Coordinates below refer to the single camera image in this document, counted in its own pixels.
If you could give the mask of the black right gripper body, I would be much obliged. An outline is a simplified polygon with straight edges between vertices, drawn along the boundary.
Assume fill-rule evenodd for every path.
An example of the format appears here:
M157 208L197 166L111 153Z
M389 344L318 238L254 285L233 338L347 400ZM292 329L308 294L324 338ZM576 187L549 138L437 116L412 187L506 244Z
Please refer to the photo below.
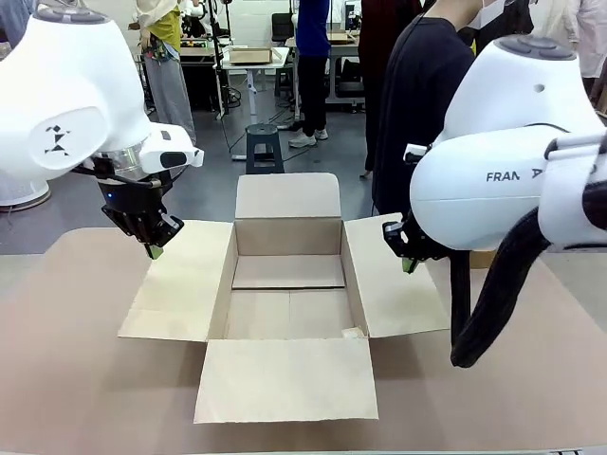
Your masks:
M447 256L447 248L437 243L421 228L411 209L409 210L408 214L402 218L402 222L404 224L404 231L406 228L415 227L419 228L423 233L423 262L429 259L440 260Z

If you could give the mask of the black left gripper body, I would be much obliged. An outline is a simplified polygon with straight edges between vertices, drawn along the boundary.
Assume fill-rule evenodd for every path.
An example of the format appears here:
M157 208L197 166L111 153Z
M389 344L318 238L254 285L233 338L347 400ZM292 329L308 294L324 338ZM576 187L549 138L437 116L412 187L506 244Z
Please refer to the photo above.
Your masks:
M127 236L139 241L140 219L154 227L168 214L162 198L173 186L170 171L147 173L134 160L116 159L94 159L93 171L105 201L102 212Z

